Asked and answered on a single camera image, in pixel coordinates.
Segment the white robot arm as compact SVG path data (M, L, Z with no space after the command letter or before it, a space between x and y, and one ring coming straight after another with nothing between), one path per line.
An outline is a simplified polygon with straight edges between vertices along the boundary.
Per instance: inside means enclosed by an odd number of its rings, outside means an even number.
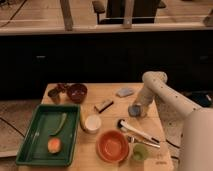
M155 95L183 118L178 171L213 171L213 108L202 107L169 87L162 71L142 75L143 87L133 104L148 107Z

